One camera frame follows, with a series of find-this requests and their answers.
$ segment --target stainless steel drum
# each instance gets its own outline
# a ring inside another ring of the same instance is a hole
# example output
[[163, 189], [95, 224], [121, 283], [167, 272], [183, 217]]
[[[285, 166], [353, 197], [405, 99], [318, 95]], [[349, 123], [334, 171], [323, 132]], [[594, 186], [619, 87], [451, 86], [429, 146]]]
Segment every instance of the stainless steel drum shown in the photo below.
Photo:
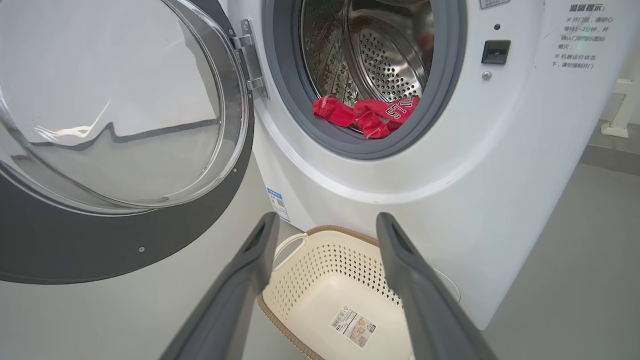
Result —
[[316, 95], [347, 105], [422, 95], [433, 57], [425, 0], [304, 0], [300, 38]]

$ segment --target basket label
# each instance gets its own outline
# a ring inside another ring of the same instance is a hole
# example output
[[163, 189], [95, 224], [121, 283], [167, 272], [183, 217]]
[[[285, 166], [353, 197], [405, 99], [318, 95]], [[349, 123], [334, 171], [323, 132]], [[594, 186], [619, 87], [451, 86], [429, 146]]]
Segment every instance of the basket label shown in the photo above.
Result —
[[348, 306], [343, 306], [340, 309], [338, 315], [333, 318], [331, 327], [362, 349], [367, 346], [373, 332], [378, 328], [371, 320], [356, 313]]

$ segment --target beige basket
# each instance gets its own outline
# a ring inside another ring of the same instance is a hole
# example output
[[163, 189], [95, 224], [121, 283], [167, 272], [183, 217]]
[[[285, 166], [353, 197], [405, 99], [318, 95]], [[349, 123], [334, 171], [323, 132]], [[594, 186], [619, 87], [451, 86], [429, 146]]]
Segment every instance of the beige basket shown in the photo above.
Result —
[[274, 325], [313, 360], [411, 358], [402, 302], [387, 286], [378, 242], [321, 226], [286, 239], [275, 258], [296, 241], [258, 295]]

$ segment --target washing machine door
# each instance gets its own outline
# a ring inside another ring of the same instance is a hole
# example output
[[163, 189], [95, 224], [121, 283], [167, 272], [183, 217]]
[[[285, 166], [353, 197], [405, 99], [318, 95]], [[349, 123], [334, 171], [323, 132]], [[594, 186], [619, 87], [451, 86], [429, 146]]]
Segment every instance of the washing machine door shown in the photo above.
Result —
[[253, 140], [216, 1], [0, 2], [0, 279], [70, 283], [185, 247]]

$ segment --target floor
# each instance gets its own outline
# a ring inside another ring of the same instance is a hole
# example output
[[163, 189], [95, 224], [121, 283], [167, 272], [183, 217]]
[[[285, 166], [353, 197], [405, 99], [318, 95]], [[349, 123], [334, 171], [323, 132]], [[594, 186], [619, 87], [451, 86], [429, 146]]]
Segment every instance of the floor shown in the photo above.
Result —
[[640, 126], [629, 124], [629, 138], [618, 138], [601, 134], [603, 123], [600, 121], [594, 128], [580, 162], [640, 176]]
[[[577, 166], [483, 332], [499, 359], [640, 359], [639, 215], [640, 176]], [[258, 307], [252, 321], [244, 359], [305, 358]]]

